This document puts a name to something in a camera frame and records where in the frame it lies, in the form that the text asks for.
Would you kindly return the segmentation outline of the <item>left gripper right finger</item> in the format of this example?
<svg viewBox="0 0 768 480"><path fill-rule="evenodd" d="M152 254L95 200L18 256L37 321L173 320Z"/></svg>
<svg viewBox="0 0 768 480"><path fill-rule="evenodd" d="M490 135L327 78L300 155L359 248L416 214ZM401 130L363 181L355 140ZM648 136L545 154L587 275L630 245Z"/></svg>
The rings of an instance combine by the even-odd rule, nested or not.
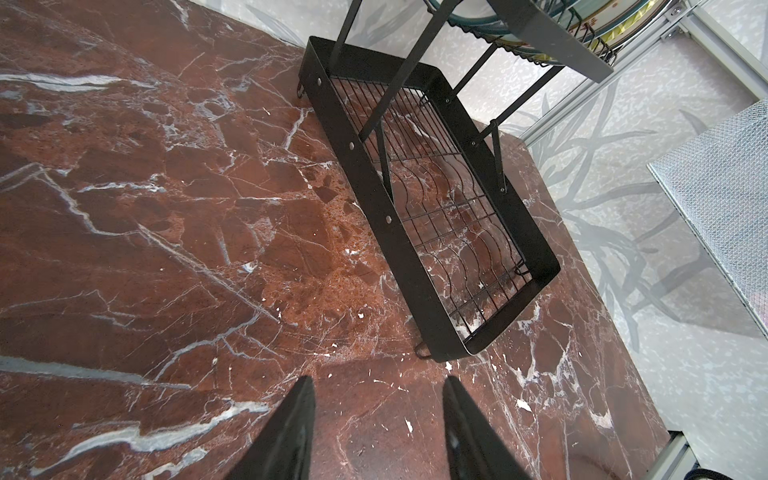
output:
<svg viewBox="0 0 768 480"><path fill-rule="evenodd" d="M451 479L530 479L457 377L446 378L442 394Z"/></svg>

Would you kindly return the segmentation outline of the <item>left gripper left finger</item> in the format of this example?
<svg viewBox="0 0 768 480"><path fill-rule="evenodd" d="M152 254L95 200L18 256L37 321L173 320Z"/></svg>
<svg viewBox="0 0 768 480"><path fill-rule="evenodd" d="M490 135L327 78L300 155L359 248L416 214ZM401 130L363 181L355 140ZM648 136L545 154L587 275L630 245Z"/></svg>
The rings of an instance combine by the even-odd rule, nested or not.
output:
<svg viewBox="0 0 768 480"><path fill-rule="evenodd" d="M226 479L308 479L315 419L310 376L301 376Z"/></svg>

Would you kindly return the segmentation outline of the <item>black wire dish rack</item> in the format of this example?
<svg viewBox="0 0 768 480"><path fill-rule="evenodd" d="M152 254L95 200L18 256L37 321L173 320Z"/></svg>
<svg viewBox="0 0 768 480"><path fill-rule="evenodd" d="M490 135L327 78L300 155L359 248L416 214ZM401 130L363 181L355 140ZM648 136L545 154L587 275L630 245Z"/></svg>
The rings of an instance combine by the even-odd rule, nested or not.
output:
<svg viewBox="0 0 768 480"><path fill-rule="evenodd" d="M504 170L501 119L478 127L423 55L460 1L431 1L428 24L400 58L352 45L352 2L335 39L311 37L297 92L307 97L421 335L416 355L480 353L556 278L560 264ZM488 1L525 42L479 36L545 67L602 81L616 54L581 43L555 16L571 1Z"/></svg>

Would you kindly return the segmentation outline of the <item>small white orange sunburst plate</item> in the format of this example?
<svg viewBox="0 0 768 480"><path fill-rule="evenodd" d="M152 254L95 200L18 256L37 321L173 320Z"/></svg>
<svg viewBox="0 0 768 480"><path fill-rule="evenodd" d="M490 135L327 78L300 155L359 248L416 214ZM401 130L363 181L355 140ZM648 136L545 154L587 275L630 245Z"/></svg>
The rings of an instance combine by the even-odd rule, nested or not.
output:
<svg viewBox="0 0 768 480"><path fill-rule="evenodd" d="M575 1L555 19L590 48L628 42L670 5L664 0Z"/></svg>

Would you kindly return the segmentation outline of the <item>yellow green woven plate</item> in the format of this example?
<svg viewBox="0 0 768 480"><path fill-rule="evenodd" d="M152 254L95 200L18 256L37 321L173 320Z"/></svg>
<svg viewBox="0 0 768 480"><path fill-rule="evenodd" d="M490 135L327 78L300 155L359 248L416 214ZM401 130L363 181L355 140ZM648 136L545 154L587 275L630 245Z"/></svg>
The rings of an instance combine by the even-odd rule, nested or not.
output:
<svg viewBox="0 0 768 480"><path fill-rule="evenodd" d="M598 37L609 47L619 47L644 28L667 1L611 1L594 18Z"/></svg>

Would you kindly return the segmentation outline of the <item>white plate green lettered rim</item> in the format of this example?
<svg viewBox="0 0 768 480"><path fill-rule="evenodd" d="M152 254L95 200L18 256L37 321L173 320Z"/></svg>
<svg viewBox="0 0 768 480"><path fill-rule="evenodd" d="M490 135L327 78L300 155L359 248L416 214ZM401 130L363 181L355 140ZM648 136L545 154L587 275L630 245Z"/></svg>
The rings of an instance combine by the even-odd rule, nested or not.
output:
<svg viewBox="0 0 768 480"><path fill-rule="evenodd" d="M506 23L485 0L460 1L449 15L448 23L465 32L488 35L491 39L504 37L513 45L525 45L524 41L510 32Z"/></svg>

